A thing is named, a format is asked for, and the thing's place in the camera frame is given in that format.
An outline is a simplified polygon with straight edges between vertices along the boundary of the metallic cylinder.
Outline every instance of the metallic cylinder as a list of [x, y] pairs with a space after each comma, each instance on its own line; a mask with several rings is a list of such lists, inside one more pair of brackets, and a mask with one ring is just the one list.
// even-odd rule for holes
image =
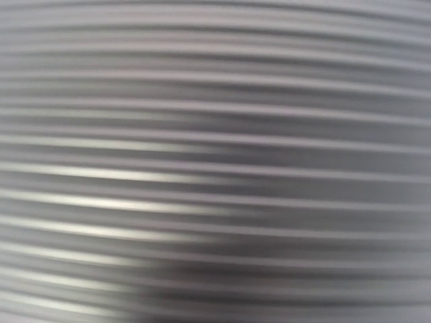
[[4, 322], [429, 323], [430, 26], [0, 0]]

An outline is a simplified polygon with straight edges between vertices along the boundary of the corrugated metal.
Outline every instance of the corrugated metal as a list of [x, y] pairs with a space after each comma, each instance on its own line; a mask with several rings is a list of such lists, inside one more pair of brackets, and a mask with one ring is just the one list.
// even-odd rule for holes
[[428, 323], [430, 26], [413, 0], [0, 1], [0, 311]]

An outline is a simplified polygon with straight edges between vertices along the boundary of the ridged metal surface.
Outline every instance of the ridged metal surface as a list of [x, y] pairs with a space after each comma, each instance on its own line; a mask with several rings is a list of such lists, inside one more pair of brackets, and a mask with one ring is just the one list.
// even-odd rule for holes
[[0, 320], [429, 323], [430, 26], [0, 1]]

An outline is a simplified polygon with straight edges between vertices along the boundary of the striped surface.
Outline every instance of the striped surface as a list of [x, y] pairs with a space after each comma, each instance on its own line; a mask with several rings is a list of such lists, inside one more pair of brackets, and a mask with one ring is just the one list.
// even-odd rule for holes
[[1, 0], [4, 317], [428, 323], [430, 26], [414, 0]]

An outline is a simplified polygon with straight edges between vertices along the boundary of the silver surface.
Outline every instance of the silver surface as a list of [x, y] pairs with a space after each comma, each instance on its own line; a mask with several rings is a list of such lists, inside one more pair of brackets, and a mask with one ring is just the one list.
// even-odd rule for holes
[[430, 26], [0, 0], [0, 322], [429, 323]]

